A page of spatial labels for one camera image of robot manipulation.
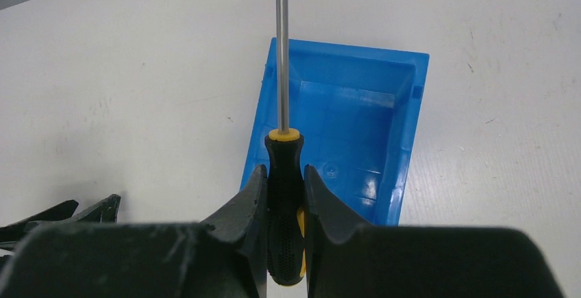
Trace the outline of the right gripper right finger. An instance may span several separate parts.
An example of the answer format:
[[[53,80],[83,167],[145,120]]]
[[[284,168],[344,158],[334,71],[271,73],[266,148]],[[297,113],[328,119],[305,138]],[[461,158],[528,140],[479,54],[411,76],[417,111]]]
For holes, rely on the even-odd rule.
[[[533,241],[505,227],[373,225],[304,173],[309,297],[561,297]]]

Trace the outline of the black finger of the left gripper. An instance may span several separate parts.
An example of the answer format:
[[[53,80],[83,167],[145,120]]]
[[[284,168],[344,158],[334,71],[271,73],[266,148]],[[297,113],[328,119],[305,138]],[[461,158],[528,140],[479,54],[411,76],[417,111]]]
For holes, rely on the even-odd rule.
[[[112,194],[86,209],[76,212],[79,202],[69,199],[13,224],[1,227],[1,249],[13,251],[16,244],[33,229],[56,223],[116,223],[121,196]]]

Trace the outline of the black yellow handled screwdriver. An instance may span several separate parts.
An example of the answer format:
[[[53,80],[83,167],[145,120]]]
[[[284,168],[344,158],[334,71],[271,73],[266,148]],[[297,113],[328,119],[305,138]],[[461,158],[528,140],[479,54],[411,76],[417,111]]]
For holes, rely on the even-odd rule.
[[[288,0],[275,0],[275,5],[277,128],[264,141],[269,155],[267,269],[277,284],[293,286],[304,276],[304,235],[297,219],[303,203],[304,137],[290,126]]]

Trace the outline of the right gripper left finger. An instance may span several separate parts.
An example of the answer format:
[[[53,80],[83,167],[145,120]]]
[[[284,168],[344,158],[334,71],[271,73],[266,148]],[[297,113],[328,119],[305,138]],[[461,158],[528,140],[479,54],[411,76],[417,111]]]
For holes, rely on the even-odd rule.
[[[2,297],[265,297],[267,170],[191,223],[41,223],[1,271]]]

